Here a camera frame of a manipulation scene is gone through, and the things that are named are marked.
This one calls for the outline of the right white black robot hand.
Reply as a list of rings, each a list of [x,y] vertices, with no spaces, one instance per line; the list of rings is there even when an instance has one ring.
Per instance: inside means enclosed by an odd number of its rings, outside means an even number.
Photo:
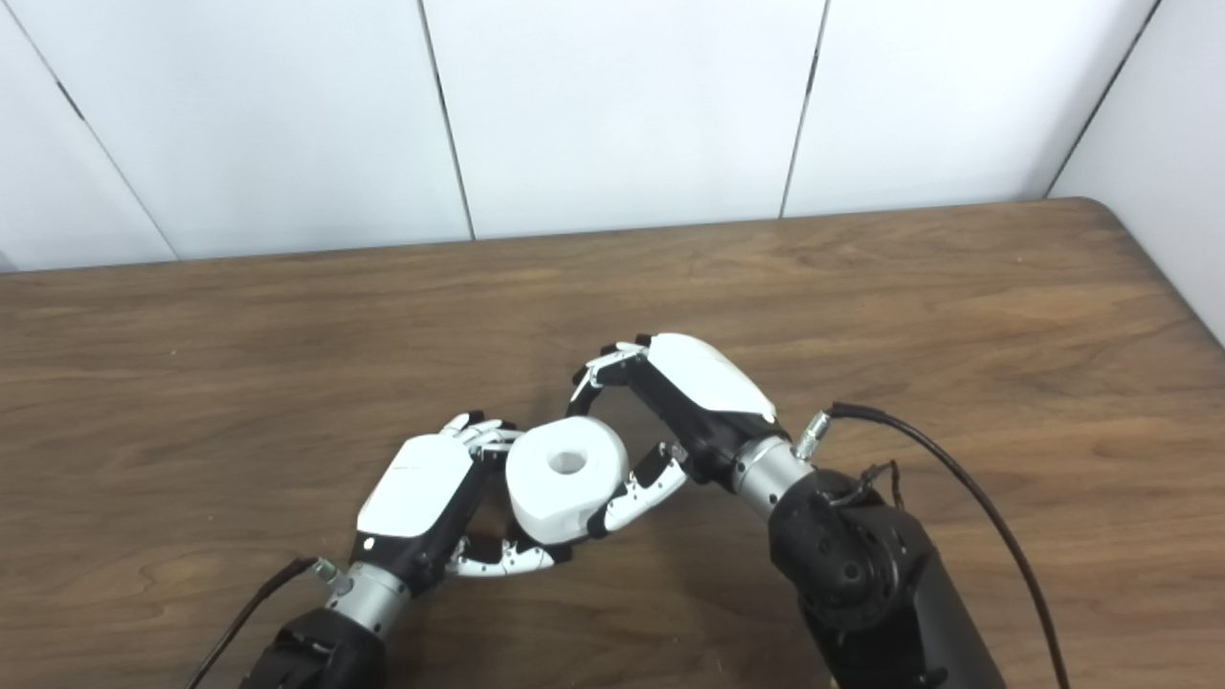
[[[713,345],[688,335],[642,335],[605,345],[572,381],[568,417],[590,414],[604,389],[627,387],[674,436],[657,443],[590,515],[590,538],[624,528],[686,481],[735,493],[744,481],[744,452],[785,436],[764,392]]]

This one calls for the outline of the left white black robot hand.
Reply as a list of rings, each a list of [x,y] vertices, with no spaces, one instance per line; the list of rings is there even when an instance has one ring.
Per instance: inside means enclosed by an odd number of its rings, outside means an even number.
[[[540,544],[517,523],[503,538],[468,531],[518,436],[510,422],[464,411],[441,432],[407,440],[359,510],[352,566],[379,566],[419,597],[447,577],[503,577],[572,560],[573,546]]]

